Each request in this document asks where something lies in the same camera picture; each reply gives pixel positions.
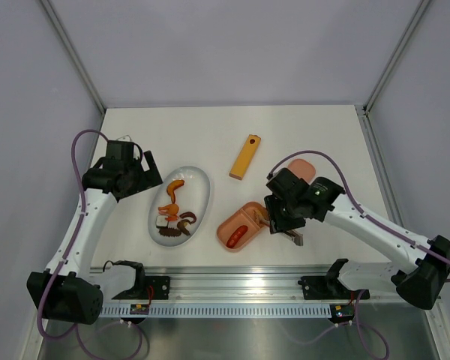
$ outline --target table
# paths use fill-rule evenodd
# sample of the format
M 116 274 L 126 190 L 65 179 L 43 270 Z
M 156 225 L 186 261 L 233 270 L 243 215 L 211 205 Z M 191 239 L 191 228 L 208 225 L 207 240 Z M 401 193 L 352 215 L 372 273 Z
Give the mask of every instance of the table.
M 211 199 L 196 234 L 178 247 L 162 247 L 149 236 L 149 206 L 158 187 L 123 199 L 103 230 L 92 266 L 101 267 L 106 260 L 140 261 L 148 267 L 316 266 L 332 264 L 341 257 L 387 261 L 352 235 L 315 220 L 300 230 L 303 247 L 263 230 L 243 250 L 230 253 L 216 237 L 218 226 L 242 205 L 263 202 L 269 194 L 265 184 L 270 169 L 303 149 L 320 150 L 334 158 L 355 197 L 387 217 L 354 106 L 108 109 L 102 131 L 110 139 L 129 135 L 144 151 L 151 150 L 162 178 L 184 165 L 201 168 L 211 180 Z M 228 173 L 248 134 L 260 136 L 262 142 L 244 180 L 238 181 Z M 99 140 L 93 161 L 104 153 L 105 142 Z M 316 155 L 303 158 L 316 167 L 318 176 L 340 184 L 325 159 Z

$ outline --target white plate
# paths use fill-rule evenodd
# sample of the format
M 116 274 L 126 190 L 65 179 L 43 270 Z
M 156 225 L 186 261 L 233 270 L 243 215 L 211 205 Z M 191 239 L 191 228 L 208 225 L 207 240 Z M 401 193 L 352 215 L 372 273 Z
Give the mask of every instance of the white plate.
M 162 236 L 158 232 L 155 223 L 158 216 L 158 208 L 172 203 L 167 194 L 167 186 L 174 180 L 184 180 L 185 184 L 175 191 L 175 203 L 180 207 L 178 214 L 193 212 L 196 222 L 187 226 L 190 235 L 181 234 L 176 238 Z M 148 232 L 157 244 L 172 247 L 181 245 L 190 240 L 202 223 L 203 216 L 210 200 L 210 180 L 207 174 L 195 166 L 183 166 L 172 171 L 164 180 L 148 211 Z M 175 227 L 178 221 L 170 221 L 169 227 Z

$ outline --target wall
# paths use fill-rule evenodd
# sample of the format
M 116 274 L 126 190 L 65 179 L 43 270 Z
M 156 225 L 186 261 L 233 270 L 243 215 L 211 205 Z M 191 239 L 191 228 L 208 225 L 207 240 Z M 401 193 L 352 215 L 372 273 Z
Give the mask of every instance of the wall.
M 419 0 L 52 0 L 108 107 L 363 104 Z
M 406 223 L 450 239 L 450 0 L 431 5 L 371 120 Z M 442 295 L 450 312 L 450 284 Z
M 74 135 L 100 116 L 36 1 L 0 0 L 0 359 L 18 359 L 35 308 L 26 290 L 77 203 Z M 77 151 L 83 170 L 95 141 Z

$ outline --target yellow block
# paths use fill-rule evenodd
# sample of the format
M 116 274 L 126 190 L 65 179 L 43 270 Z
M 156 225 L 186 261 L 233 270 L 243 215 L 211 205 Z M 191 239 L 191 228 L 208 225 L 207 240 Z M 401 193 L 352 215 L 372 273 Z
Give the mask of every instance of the yellow block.
M 261 139 L 257 135 L 248 135 L 247 141 L 241 148 L 240 154 L 238 154 L 235 163 L 230 170 L 230 176 L 234 179 L 242 180 L 245 176 L 245 172 L 258 149 Z

